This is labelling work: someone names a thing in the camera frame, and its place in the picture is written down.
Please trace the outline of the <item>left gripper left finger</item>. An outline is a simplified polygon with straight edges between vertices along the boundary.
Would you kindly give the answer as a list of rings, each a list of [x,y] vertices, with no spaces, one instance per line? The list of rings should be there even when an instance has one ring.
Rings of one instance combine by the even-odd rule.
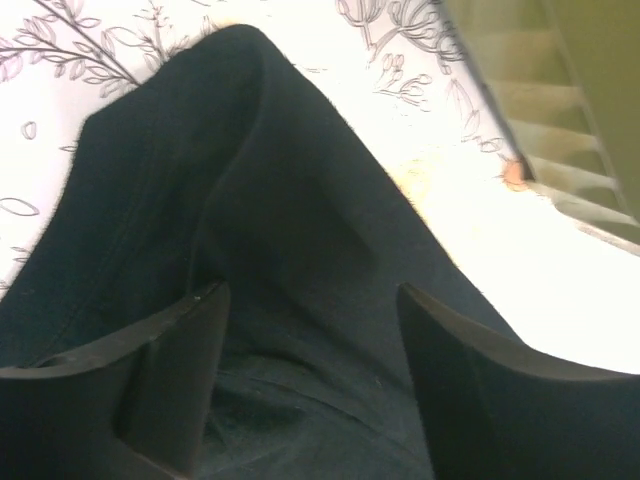
[[[191,479],[228,319],[211,285],[115,333],[1,372],[5,479]]]

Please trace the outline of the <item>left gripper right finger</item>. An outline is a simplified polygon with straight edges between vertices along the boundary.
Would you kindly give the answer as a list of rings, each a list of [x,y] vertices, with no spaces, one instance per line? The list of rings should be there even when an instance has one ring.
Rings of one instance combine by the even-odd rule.
[[[439,479],[639,475],[639,379],[553,357],[411,285],[397,311]]]

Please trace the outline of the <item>black t shirt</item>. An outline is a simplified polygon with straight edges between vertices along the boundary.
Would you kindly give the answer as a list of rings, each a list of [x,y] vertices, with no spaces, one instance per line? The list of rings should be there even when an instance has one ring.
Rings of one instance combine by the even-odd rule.
[[[1,303],[31,366],[217,280],[231,305],[201,479],[477,479],[424,437],[397,318],[411,284],[505,322],[325,96],[258,29],[179,53],[82,128]]]

